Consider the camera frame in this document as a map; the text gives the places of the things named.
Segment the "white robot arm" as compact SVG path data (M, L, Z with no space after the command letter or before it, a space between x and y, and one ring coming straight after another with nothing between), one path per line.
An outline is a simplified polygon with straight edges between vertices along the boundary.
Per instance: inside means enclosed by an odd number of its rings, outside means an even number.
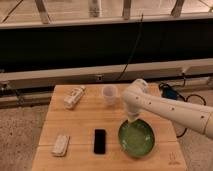
M145 110L213 139L213 107L151 95L148 83L143 79L131 83L123 91L122 99L130 122Z

